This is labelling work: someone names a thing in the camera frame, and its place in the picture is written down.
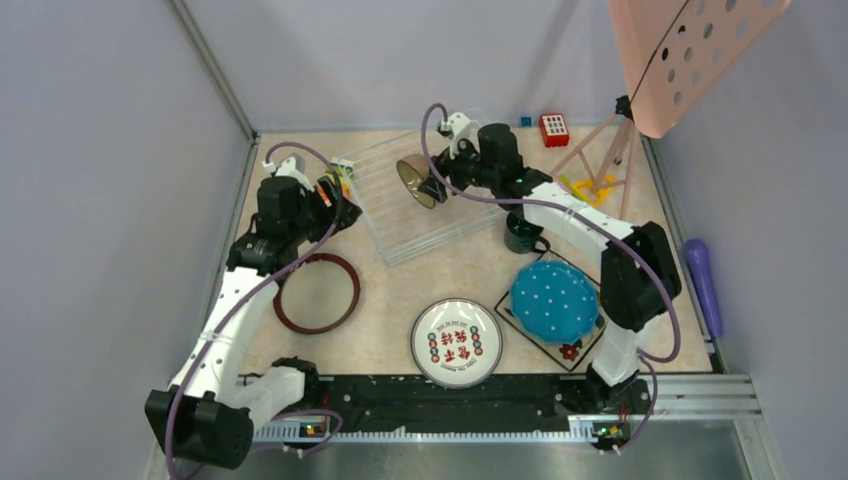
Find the light purple wall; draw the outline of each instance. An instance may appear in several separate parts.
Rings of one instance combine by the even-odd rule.
[[[434,101],[598,122],[624,89],[600,0],[191,0],[254,127],[413,127]]]
[[[848,3],[795,1],[659,142],[790,478],[843,478]]]
[[[247,145],[166,2],[0,4],[0,477],[138,478]]]

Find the pink pegboard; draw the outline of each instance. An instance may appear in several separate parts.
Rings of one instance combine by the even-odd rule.
[[[665,135],[783,14],[789,2],[608,0],[624,80],[632,100],[633,119],[639,131],[654,138]],[[671,30],[657,49],[634,97],[645,66],[669,25]]]

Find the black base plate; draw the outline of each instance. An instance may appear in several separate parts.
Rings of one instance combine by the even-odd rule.
[[[308,396],[319,404],[300,402],[287,410],[328,407],[344,418],[343,432],[560,432],[569,430],[569,414],[618,413],[587,406],[591,402],[578,398],[585,385],[583,375],[492,375],[464,389],[444,388],[421,375],[337,375],[322,377],[319,391]],[[647,391],[643,380],[628,387],[628,412],[645,413]]]

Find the red rubber ring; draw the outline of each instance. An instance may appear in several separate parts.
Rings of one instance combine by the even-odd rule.
[[[312,254],[312,256],[304,260],[301,265],[306,265],[307,263],[318,261],[335,263],[347,272],[347,274],[350,276],[350,279],[353,281],[353,298],[350,301],[350,306],[347,307],[347,311],[345,311],[341,318],[339,318],[335,322],[331,323],[330,325],[327,325],[326,327],[321,328],[303,328],[292,322],[292,320],[288,316],[286,316],[286,312],[283,310],[283,288],[286,288],[286,284],[284,283],[282,288],[277,291],[277,296],[274,297],[274,312],[277,313],[277,318],[280,319],[283,325],[285,325],[294,332],[302,333],[304,335],[317,335],[319,333],[329,332],[330,330],[338,327],[345,320],[347,320],[348,317],[350,317],[350,315],[353,313],[353,310],[356,308],[356,304],[359,303],[359,293],[361,291],[361,285],[359,283],[359,275],[356,274],[356,270],[353,269],[353,266],[344,258],[338,255],[333,255],[332,253],[314,253]]]

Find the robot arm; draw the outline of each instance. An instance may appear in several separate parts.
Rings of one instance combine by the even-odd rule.
[[[665,232],[648,222],[642,226],[612,218],[577,199],[553,179],[524,166],[515,135],[504,124],[490,124],[477,132],[480,151],[468,140],[471,122],[454,113],[443,120],[439,133],[450,146],[433,158],[434,165],[460,190],[468,186],[488,188],[495,198],[541,200],[579,212],[644,258],[657,272],[671,298],[681,291]],[[420,191],[440,202],[447,199],[444,188],[431,174]],[[509,205],[522,221],[547,228],[588,254],[601,267],[601,304],[612,320],[607,326],[587,377],[594,395],[602,403],[617,397],[635,379],[638,350],[648,339],[655,319],[665,312],[656,286],[646,273],[615,243],[582,221],[561,210],[539,205]]]
[[[251,226],[230,248],[227,270],[212,313],[183,368],[167,391],[153,390],[145,414],[164,450],[165,426],[177,388],[207,342],[211,348],[186,385],[174,429],[174,455],[201,463],[235,468],[247,455],[254,426],[261,426],[287,406],[301,400],[314,375],[314,366],[303,361],[275,362],[259,381],[237,387],[239,368],[262,313],[270,305],[285,277],[268,283],[251,296],[224,329],[215,333],[223,317],[248,292],[297,258],[305,241],[320,239],[332,223],[336,231],[353,225],[361,214],[356,205],[338,194],[322,178],[313,187],[303,174],[297,155],[279,167],[265,164],[271,177],[257,192],[258,212]]]

